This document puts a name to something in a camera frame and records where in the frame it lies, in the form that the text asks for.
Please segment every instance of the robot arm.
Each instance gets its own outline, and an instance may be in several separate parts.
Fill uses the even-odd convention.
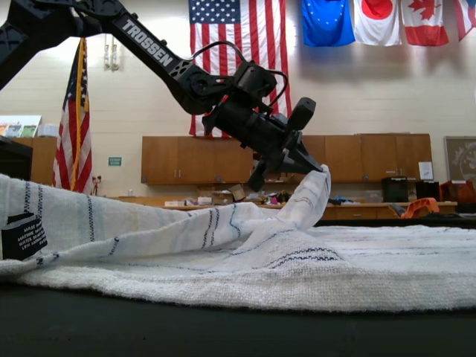
[[[75,17],[71,9],[80,17]],[[72,36],[100,33],[116,37],[156,73],[186,112],[210,113],[204,118],[206,133],[216,126],[240,141],[242,147],[261,154],[248,181],[252,189],[263,186],[269,170],[322,171],[304,148],[300,132],[314,113],[314,101],[301,99],[289,119],[271,115],[272,108],[263,103],[263,98],[277,84],[273,71],[243,58],[234,76],[213,76],[193,64],[193,59],[176,56],[118,0],[12,0],[7,21],[0,28],[0,90],[39,51]]]

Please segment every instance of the red container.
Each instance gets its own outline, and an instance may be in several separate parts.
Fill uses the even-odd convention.
[[[448,181],[440,185],[440,195],[442,201],[476,202],[476,193],[472,181]]]

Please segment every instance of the white towel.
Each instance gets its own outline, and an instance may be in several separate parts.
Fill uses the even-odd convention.
[[[0,225],[41,216],[48,245],[0,279],[207,306],[402,311],[476,305],[476,234],[312,228],[330,176],[310,173],[273,217],[253,204],[181,212],[0,176]]]

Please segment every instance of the european union flag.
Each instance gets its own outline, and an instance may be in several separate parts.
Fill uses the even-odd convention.
[[[354,42],[348,0],[302,0],[304,44],[344,46]]]

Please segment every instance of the green exit sign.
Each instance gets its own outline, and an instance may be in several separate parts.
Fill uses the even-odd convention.
[[[122,158],[109,158],[109,166],[122,166]]]

